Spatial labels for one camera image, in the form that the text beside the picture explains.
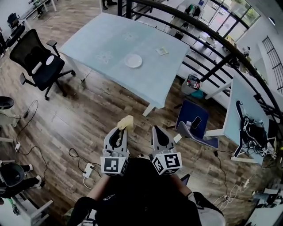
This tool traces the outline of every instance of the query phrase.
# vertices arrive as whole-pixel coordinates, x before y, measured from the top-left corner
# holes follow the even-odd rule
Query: glass door
[[[229,18],[218,30],[219,34],[223,37],[227,33],[227,31],[229,31],[230,28],[235,24],[235,22],[236,20],[232,16],[229,16]]]
[[[229,12],[226,9],[220,7],[220,10],[211,21],[209,27],[214,31],[218,31],[218,29],[223,25],[228,16]]]
[[[208,0],[205,7],[203,8],[203,15],[200,20],[207,25],[210,24],[211,20],[213,19],[219,7],[220,7],[219,4],[214,3],[211,0]]]

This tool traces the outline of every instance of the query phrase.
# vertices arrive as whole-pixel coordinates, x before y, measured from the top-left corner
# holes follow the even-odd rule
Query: blue chair
[[[179,134],[185,137],[188,137],[188,138],[192,138],[194,141],[200,144],[205,144],[207,146],[217,149],[218,148],[218,138],[212,138],[209,140],[203,139],[204,132],[207,127],[207,121],[208,121],[208,116],[209,116],[208,112],[202,107],[188,100],[184,100],[182,105],[178,105],[175,108],[178,108],[180,106],[181,106],[181,109],[178,115],[176,125],[170,126],[167,128],[175,127],[175,130]],[[192,127],[188,129],[186,126],[187,121],[192,123],[197,116],[200,117],[202,120],[200,124],[198,125],[198,127],[195,129]]]

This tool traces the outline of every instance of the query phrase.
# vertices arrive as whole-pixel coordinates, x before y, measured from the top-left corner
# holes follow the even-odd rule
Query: black metal railing
[[[267,55],[269,56],[272,65],[272,69],[277,82],[277,90],[279,93],[283,94],[283,65],[281,63],[281,60],[268,36],[262,41],[262,43],[265,46]]]
[[[142,12],[142,10],[144,10],[144,8],[141,8],[141,9],[138,10],[136,5],[133,7],[133,3],[140,4],[140,5],[146,6],[148,8],[147,8],[146,11]],[[204,31],[210,37],[212,37],[214,40],[218,41],[223,47],[228,49],[229,54],[227,56],[224,56],[221,53],[219,53],[215,48],[211,47],[207,42],[198,39],[198,37],[189,33],[187,30],[180,28],[180,27],[178,27],[178,26],[176,26],[172,23],[169,23],[167,21],[164,21],[160,18],[157,18],[157,17],[154,17],[152,15],[147,14],[147,12],[152,11],[153,8],[155,8],[157,10],[164,11],[165,13],[169,13],[174,17],[177,17],[177,18],[179,18],[179,19],[181,19],[185,22],[188,22],[189,24],[191,24],[192,26],[194,26],[198,30]],[[246,59],[246,57],[237,48],[235,48],[232,44],[230,44],[227,40],[225,40],[217,32],[210,29],[203,22],[198,21],[195,18],[192,18],[191,16],[189,16],[189,15],[187,15],[187,14],[185,14],[185,13],[179,11],[179,10],[176,10],[172,7],[169,7],[169,6],[166,6],[164,4],[154,2],[154,1],[150,1],[150,0],[127,0],[126,3],[122,3],[122,0],[118,0],[118,15],[119,16],[125,16],[128,19],[134,19],[134,20],[137,20],[142,16],[150,18],[152,20],[161,22],[161,23],[169,26],[170,28],[175,28],[176,30],[184,33],[185,35],[187,35],[187,36],[193,38],[194,40],[196,40],[197,42],[201,43],[202,45],[204,45],[205,47],[210,49],[212,52],[214,52],[217,56],[219,56],[221,58],[221,61],[219,63],[217,63],[216,61],[212,60],[209,56],[200,52],[193,45],[186,43],[187,45],[190,46],[192,51],[196,52],[197,54],[199,54],[200,56],[202,56],[203,58],[205,58],[206,60],[208,60],[210,63],[212,63],[214,65],[213,68],[209,69],[207,66],[205,66],[204,64],[202,64],[198,60],[194,59],[193,57],[191,57],[189,55],[186,56],[191,61],[194,61],[195,63],[197,63],[200,67],[203,67],[205,70],[207,70],[207,73],[203,74],[202,72],[200,72],[195,67],[193,67],[190,64],[183,61],[183,64],[185,66],[189,67],[191,70],[195,71],[196,73],[198,73],[199,75],[202,76],[202,78],[201,78],[202,82],[207,80],[211,83],[211,85],[216,86],[217,88],[219,88],[220,86],[223,86],[226,83],[226,81],[223,80],[222,78],[220,78],[217,75],[217,71],[220,70],[223,73],[225,73],[225,75],[227,75],[227,79],[233,79],[233,76],[230,75],[230,73],[228,73],[223,68],[223,65],[229,64],[229,66],[231,68],[233,68],[245,80],[245,82],[247,84],[249,84],[249,86],[252,88],[252,90],[256,93],[255,98],[260,103],[260,106],[263,108],[263,110],[266,112],[266,114],[270,115],[275,122],[276,122],[276,119],[275,119],[276,117],[280,121],[281,121],[281,119],[283,119],[282,112],[280,111],[280,108],[279,108],[276,100],[274,99],[274,97],[273,97],[271,91],[269,90],[268,86],[266,85],[266,83],[263,81],[261,76],[257,73],[256,69],[250,64],[250,62]],[[269,105],[266,104],[265,100],[262,98],[262,96],[257,91],[257,89],[247,79],[247,77],[245,75],[243,75],[240,70],[238,70],[236,65],[234,65],[233,63],[230,62],[232,58],[237,58],[243,64],[243,66],[249,71],[250,75],[252,75],[258,81],[258,83],[262,86],[263,90],[266,92],[267,96],[270,98],[273,106],[269,106]],[[220,81],[220,83],[217,84],[215,81],[213,81],[211,79],[211,76],[214,76],[215,78],[217,78]],[[229,93],[226,92],[226,90],[223,90],[223,92],[226,95],[229,96]],[[279,134],[280,134],[280,137],[278,137],[278,138],[282,139],[283,138],[282,132],[280,131],[278,124],[277,124],[277,129],[278,129]]]

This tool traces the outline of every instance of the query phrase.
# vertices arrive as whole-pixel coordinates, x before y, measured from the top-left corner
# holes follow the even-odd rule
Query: white plate
[[[53,55],[51,55],[51,56],[47,59],[47,61],[46,61],[46,65],[51,64],[53,60],[54,60],[54,56],[53,56]]]
[[[125,58],[125,65],[130,68],[138,68],[142,64],[142,58],[137,54],[129,54]]]

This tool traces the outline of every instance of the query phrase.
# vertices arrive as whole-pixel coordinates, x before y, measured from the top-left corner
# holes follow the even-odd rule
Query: smartphone
[[[197,116],[197,117],[195,118],[195,120],[192,122],[191,127],[192,127],[193,129],[196,129],[196,128],[198,127],[198,125],[200,124],[201,121],[202,121],[201,118]]]

